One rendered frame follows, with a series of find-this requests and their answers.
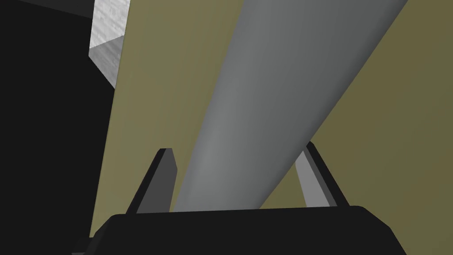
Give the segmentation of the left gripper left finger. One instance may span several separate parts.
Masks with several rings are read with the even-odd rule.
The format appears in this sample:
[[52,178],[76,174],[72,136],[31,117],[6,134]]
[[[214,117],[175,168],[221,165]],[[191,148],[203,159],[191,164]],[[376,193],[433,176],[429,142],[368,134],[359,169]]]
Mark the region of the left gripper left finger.
[[177,176],[172,148],[161,148],[155,154],[126,214],[168,213]]

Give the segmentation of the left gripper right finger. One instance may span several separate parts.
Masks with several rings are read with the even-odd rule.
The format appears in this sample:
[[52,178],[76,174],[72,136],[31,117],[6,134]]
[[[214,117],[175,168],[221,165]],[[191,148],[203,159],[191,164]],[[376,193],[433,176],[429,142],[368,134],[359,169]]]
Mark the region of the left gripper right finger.
[[348,206],[349,203],[320,153],[309,142],[295,161],[307,207]]

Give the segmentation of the grey bar handle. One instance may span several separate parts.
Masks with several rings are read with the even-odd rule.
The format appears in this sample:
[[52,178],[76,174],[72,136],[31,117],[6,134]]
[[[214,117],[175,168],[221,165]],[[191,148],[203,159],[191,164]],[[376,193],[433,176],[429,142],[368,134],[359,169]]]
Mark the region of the grey bar handle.
[[175,212],[259,209],[407,0],[245,0]]

